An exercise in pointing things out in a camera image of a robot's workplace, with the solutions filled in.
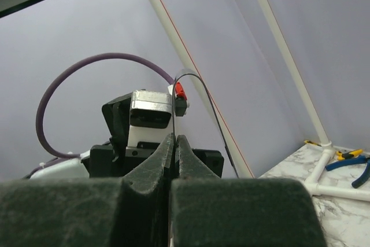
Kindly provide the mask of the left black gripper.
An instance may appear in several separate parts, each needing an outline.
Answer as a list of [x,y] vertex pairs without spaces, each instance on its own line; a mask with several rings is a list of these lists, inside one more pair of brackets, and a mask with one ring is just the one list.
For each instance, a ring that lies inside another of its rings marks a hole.
[[127,146],[131,95],[117,97],[102,106],[110,138],[90,150],[89,174],[92,178],[124,176],[149,158],[160,145],[152,144],[148,149]]

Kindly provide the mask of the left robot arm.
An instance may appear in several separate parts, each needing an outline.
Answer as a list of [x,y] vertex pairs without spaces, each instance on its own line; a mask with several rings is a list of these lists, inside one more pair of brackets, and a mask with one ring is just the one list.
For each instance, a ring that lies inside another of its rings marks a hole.
[[31,179],[104,178],[128,174],[149,158],[172,132],[171,105],[180,118],[188,108],[183,91],[136,90],[102,106],[110,138],[78,156],[54,158],[33,170]]

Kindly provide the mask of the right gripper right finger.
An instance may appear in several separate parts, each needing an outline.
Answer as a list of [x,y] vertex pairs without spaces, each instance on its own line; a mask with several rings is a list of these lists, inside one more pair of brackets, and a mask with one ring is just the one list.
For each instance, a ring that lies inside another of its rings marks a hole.
[[221,179],[177,139],[175,246],[326,246],[308,191],[294,179]]

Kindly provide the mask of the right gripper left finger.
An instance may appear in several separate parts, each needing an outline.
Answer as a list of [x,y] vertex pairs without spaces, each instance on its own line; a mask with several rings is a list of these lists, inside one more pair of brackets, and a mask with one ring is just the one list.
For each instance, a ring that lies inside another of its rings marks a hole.
[[120,178],[1,184],[2,246],[168,246],[173,135]]

